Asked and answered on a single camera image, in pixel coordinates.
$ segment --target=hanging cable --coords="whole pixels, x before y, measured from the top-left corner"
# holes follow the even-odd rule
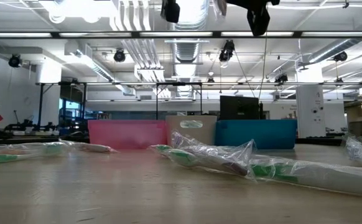
[[[337,69],[337,61],[336,61],[335,63],[336,63],[336,80],[338,81],[338,69]]]
[[[223,91],[222,91],[222,85],[221,85],[221,83],[223,82],[223,79],[222,79],[222,72],[221,72],[221,62],[219,62],[220,63],[220,93],[223,93]]]
[[[260,84],[260,92],[258,93],[258,100],[260,100],[260,96],[261,96],[261,90],[262,90],[262,83],[264,83],[264,78],[265,78],[265,69],[266,69],[266,56],[267,56],[267,41],[268,41],[268,32],[266,32],[266,44],[264,46],[264,62],[262,65],[262,78],[261,78],[261,84]]]
[[[244,76],[244,78],[246,79],[246,83],[248,83],[249,89],[250,89],[251,93],[253,94],[253,97],[256,97],[256,95],[255,95],[254,92],[253,92],[253,89],[252,89],[251,86],[250,86],[249,80],[248,80],[246,74],[244,73],[244,70],[243,70],[242,64],[241,64],[241,62],[240,62],[240,60],[239,60],[238,53],[236,52],[236,49],[235,49],[234,51],[235,51],[236,59],[238,59],[239,66],[240,66],[241,69],[242,69],[243,76]]]

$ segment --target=security camera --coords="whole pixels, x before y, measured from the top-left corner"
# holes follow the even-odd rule
[[[8,65],[11,66],[12,68],[21,68],[22,67],[21,55],[13,54],[8,61]]]
[[[223,49],[221,50],[220,56],[218,59],[221,62],[227,62],[231,59],[233,56],[232,52],[235,50],[235,44],[233,43],[233,40],[227,40]]]
[[[333,60],[336,62],[344,62],[345,60],[347,60],[348,56],[346,52],[342,52],[336,56],[333,57]]]
[[[114,54],[113,59],[115,62],[124,62],[124,60],[126,59],[124,50],[123,49],[116,50],[116,53]]]
[[[275,82],[277,82],[277,83],[284,83],[284,82],[287,82],[288,80],[289,79],[287,78],[286,73],[280,74],[275,78]]]

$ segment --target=wooden table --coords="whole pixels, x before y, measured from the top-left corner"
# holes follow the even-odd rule
[[[275,154],[349,162],[328,146]],[[0,164],[0,223],[362,223],[362,197],[255,184],[145,150],[76,152]]]

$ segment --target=pink plastic bin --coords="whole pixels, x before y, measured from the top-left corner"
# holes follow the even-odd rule
[[[89,120],[90,142],[113,149],[146,149],[167,144],[165,121]]]

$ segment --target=ceiling duct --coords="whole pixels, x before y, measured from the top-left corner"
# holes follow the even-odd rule
[[[72,55],[75,58],[78,58],[80,63],[84,63],[86,66],[90,67],[98,77],[103,77],[108,82],[122,82],[122,80],[118,80],[113,77],[113,74],[106,69],[106,67],[100,64],[98,61],[93,59],[93,50],[91,47],[86,44],[83,48],[83,51],[79,50],[80,45],[75,40],[69,40],[65,44],[65,55]],[[136,90],[133,88],[129,88],[125,85],[116,85],[116,87],[123,92],[124,96],[135,96]]]
[[[173,30],[191,31],[203,30],[205,28],[210,5],[209,0],[183,0],[177,4],[180,6],[180,16],[179,22],[172,24]],[[174,71],[177,76],[188,78],[189,81],[192,81],[192,77],[197,69],[197,65],[192,63],[197,61],[200,47],[201,43],[173,44],[174,62],[185,63],[174,65]],[[181,88],[183,89],[177,88],[180,96],[188,97],[192,95],[192,91],[185,91],[184,87]]]
[[[362,31],[362,26],[359,26],[357,31]],[[309,63],[319,63],[322,62],[330,57],[333,57],[346,49],[349,49],[350,47],[362,42],[362,39],[359,38],[351,38],[351,39],[343,39],[343,40],[336,40],[332,42],[331,44],[327,45],[326,47],[314,52],[311,56],[308,57]],[[288,61],[282,64],[280,67],[275,69],[273,71],[276,72],[278,69],[288,70],[291,67],[295,66],[294,61]]]

